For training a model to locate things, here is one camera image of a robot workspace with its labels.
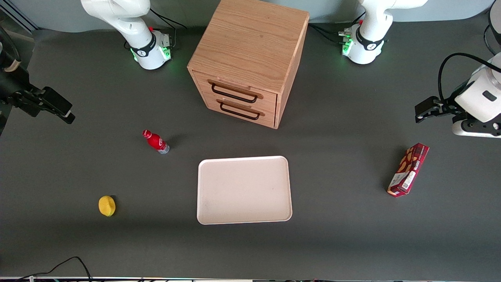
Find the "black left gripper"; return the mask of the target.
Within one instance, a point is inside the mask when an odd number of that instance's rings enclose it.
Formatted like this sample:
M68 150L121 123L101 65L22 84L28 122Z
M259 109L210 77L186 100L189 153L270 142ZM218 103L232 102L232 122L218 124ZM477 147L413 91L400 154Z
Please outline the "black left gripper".
M454 116L455 119L467 119L467 112L453 98L440 99L431 96L415 105L416 123L433 117Z

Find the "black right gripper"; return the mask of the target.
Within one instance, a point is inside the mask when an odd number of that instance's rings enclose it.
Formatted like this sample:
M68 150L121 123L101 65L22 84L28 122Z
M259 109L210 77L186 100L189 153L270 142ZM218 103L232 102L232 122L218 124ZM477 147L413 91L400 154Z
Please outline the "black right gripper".
M75 115L70 110L73 104L50 87L18 91L8 89L7 104L32 117L36 117L41 111L48 108L66 124L72 124L75 120Z

